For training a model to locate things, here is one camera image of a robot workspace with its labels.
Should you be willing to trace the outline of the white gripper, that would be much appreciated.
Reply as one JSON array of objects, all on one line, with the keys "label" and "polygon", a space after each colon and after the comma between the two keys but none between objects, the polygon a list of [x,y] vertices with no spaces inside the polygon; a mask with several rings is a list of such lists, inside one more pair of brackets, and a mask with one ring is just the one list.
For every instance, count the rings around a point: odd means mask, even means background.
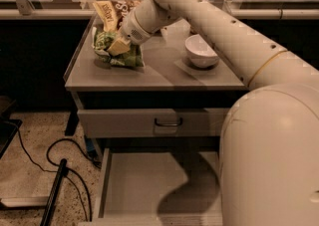
[{"label": "white gripper", "polygon": [[126,53],[131,42],[140,45],[154,34],[154,15],[146,9],[134,9],[123,20],[121,33],[125,37],[111,38],[107,44],[107,52],[112,56]]}]

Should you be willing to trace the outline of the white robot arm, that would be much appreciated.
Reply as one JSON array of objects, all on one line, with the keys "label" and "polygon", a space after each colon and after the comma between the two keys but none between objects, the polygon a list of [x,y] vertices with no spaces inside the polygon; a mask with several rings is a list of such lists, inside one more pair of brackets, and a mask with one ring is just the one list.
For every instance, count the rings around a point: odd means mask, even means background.
[{"label": "white robot arm", "polygon": [[141,44],[185,19],[249,92],[222,126],[223,226],[319,226],[319,73],[206,0],[143,0],[124,20]]}]

